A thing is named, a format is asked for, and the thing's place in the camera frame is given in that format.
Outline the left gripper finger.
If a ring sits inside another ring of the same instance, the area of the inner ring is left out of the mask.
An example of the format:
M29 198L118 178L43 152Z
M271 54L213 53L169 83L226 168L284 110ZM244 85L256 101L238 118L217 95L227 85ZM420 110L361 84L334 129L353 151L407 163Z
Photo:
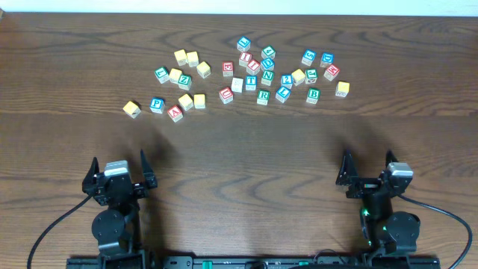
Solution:
M96 174L99 172L99 162L97 157L94 157L90 165L90 169L87 171L86 176L82 182L83 187L90 187L96 184Z
M147 161L143 150L140 151L140 160L146 185L157 185L155 173Z

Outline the green B block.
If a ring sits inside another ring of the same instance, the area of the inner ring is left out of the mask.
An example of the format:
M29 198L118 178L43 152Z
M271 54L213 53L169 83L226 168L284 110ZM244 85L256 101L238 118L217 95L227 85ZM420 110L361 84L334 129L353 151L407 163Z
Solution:
M316 88L310 88L307 93L306 102L309 104L317 104L320 99L320 90Z

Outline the yellow O block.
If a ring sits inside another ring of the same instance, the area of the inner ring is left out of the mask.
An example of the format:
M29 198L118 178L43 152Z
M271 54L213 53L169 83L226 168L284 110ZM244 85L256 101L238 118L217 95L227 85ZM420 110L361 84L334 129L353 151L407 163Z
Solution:
M205 104L205 94L195 94L193 96L193 103L195 109L204 109L206 108Z

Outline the green R block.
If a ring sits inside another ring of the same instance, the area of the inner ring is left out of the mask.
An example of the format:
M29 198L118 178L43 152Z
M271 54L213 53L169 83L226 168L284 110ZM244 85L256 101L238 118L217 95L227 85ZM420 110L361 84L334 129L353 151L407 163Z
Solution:
M259 90L257 95L258 105L268 105L270 99L270 92L268 90Z

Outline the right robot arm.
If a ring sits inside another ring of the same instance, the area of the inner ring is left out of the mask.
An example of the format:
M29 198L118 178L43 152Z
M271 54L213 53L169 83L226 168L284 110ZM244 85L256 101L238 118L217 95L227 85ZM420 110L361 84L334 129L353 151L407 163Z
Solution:
M360 199L361 229L370 245L364 262L373 264L376 258L407 256L417 249L420 233L418 216L394 211L391 199L403 194L413 179L413 171L389 151L385 157L385 169L374 178L360 177L350 151L346 150L341 161L336 185L347 186L348 199Z

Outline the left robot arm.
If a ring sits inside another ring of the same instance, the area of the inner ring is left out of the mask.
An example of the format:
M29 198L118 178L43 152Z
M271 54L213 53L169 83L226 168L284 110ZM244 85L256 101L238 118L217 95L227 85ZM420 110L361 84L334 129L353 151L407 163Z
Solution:
M134 183L126 160L110 162L101 172L94 158L82 182L82 191L107 208L92 222L103 265L129 259L143 268L149 258L140 239L138 201L147 198L158 182L143 152L140 163L144 180Z

